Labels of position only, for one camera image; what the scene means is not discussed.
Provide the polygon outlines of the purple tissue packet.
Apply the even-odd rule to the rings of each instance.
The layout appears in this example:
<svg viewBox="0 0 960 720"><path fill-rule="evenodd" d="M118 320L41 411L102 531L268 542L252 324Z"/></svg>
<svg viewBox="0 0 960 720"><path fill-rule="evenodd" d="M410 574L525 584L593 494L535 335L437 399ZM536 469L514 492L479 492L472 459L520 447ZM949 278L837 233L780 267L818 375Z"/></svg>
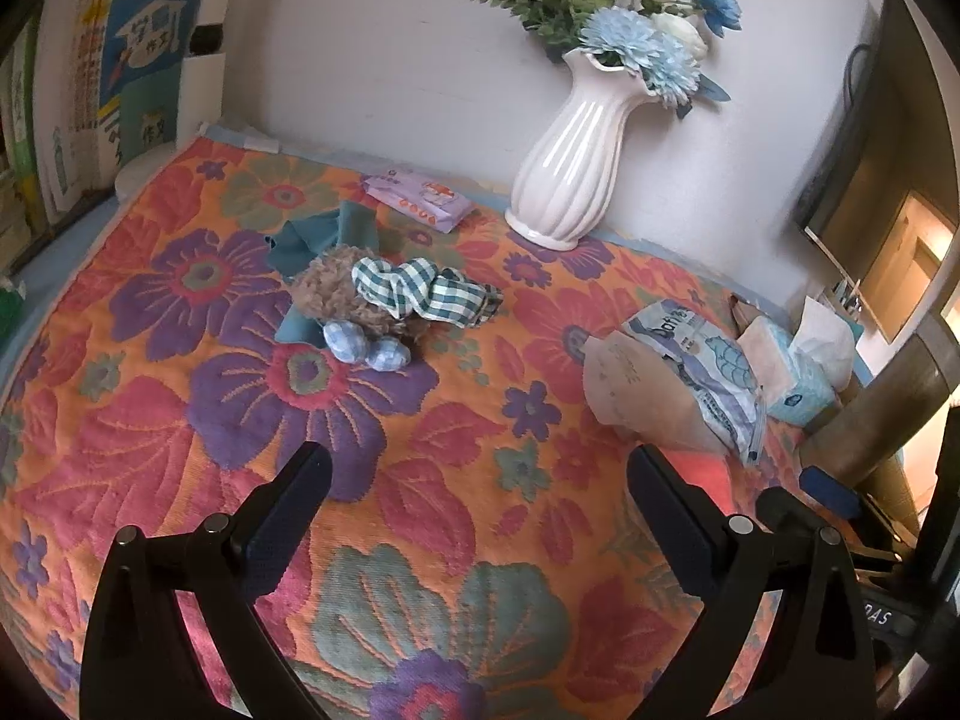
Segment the purple tissue packet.
<svg viewBox="0 0 960 720"><path fill-rule="evenodd" d="M438 232L451 232L473 210L462 193L416 172L389 169L366 177L363 187L373 199Z"/></svg>

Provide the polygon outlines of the translucent white plastic bag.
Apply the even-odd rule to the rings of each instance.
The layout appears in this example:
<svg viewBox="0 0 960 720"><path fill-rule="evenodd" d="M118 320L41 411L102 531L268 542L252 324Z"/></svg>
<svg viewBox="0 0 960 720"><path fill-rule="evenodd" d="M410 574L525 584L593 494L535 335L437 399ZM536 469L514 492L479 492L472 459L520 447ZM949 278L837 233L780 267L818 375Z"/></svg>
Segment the translucent white plastic bag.
<svg viewBox="0 0 960 720"><path fill-rule="evenodd" d="M649 346L612 332L589 337L583 355L584 396L601 424L659 449L729 454L692 392Z"/></svg>

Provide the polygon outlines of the blue tissue box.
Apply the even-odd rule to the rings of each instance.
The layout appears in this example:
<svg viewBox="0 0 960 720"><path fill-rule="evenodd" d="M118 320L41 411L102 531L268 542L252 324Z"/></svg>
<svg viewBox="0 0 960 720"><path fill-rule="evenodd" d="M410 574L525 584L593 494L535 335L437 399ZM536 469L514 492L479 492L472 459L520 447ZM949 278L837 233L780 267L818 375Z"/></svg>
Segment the blue tissue box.
<svg viewBox="0 0 960 720"><path fill-rule="evenodd" d="M758 316L739 344L754 371L766 414L805 427L850 385L856 357L851 325L833 307L805 298L796 333Z"/></svg>

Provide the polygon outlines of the black wall television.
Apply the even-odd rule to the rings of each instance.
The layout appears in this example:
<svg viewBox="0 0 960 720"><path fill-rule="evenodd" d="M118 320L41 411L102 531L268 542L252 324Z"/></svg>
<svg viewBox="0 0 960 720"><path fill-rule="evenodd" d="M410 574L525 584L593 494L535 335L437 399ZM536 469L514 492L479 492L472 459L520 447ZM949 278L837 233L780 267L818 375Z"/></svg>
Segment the black wall television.
<svg viewBox="0 0 960 720"><path fill-rule="evenodd" d="M848 107L796 223L885 341L907 327L958 232L957 160L928 48L905 0L882 0L844 76Z"/></svg>

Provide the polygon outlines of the teal cloth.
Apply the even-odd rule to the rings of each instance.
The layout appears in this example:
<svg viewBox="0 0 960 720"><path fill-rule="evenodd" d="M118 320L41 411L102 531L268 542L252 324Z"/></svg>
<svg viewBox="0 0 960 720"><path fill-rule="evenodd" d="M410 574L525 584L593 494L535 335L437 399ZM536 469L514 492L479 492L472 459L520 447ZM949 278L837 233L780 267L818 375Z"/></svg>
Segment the teal cloth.
<svg viewBox="0 0 960 720"><path fill-rule="evenodd" d="M336 245L379 249L376 213L367 206L342 200L335 210L287 221L267 236L267 265L290 284L317 257ZM322 325L290 307L275 332L279 344L309 344L324 349Z"/></svg>

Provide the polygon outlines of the white ribbed ceramic vase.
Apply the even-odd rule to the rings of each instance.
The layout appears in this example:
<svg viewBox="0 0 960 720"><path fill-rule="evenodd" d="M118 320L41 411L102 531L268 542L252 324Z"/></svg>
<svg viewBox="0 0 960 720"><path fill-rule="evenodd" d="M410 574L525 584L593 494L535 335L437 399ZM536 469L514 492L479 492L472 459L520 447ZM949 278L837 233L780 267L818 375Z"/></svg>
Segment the white ribbed ceramic vase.
<svg viewBox="0 0 960 720"><path fill-rule="evenodd" d="M505 220L521 238L566 252L599 226L612 202L626 122L656 101L641 75L576 49L563 55L571 91L524 158Z"/></svg>

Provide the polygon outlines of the blue white wipes pouch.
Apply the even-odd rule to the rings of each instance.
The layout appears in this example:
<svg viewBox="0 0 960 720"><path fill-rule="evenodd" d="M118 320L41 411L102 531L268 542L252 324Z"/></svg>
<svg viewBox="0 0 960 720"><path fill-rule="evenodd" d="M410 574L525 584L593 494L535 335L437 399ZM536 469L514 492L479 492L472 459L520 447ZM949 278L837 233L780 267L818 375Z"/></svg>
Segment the blue white wipes pouch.
<svg viewBox="0 0 960 720"><path fill-rule="evenodd" d="M736 341L672 299L643 307L622 323L622 330L669 364L693 395L706 426L742 465L760 460L766 408L760 384Z"/></svg>

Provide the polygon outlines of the blue white artificial flowers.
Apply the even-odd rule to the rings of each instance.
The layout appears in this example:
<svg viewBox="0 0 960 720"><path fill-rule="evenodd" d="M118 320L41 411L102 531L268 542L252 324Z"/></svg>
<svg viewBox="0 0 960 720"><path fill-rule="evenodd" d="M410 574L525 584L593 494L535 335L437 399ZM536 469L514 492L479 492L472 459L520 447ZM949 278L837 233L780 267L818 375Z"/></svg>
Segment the blue white artificial flowers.
<svg viewBox="0 0 960 720"><path fill-rule="evenodd" d="M704 75L709 31L721 39L742 28L737 0L472 0L505 10L539 39L551 60L579 50L604 68L643 78L667 109L685 117L697 98L731 96Z"/></svg>

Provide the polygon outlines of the white box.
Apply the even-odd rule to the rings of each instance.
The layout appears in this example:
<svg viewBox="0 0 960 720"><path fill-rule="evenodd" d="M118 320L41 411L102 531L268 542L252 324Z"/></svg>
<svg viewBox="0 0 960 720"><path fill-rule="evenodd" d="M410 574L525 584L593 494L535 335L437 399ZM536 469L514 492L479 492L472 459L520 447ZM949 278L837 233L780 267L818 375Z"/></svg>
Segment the white box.
<svg viewBox="0 0 960 720"><path fill-rule="evenodd" d="M184 148L205 124L221 117L224 69L223 25L195 26L181 65L176 145Z"/></svg>

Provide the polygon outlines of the floral orange tablecloth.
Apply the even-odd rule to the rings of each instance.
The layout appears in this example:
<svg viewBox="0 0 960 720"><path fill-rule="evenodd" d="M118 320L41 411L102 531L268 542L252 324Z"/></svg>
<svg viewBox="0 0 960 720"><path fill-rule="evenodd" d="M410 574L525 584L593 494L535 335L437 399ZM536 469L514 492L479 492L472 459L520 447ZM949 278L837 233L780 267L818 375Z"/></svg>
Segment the floral orange tablecloth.
<svg viewBox="0 0 960 720"><path fill-rule="evenodd" d="M2 380L2 624L78 709L94 587L119 528L189 532L304 442L331 495L257 613L337 718L622 718L697 617L625 489L630 440L583 392L583 343L729 294L587 239L567 254L477 208L439 234L379 208L382 254L503 293L397 372L283 344L267 239L364 203L338 164L199 138L70 268Z"/></svg>

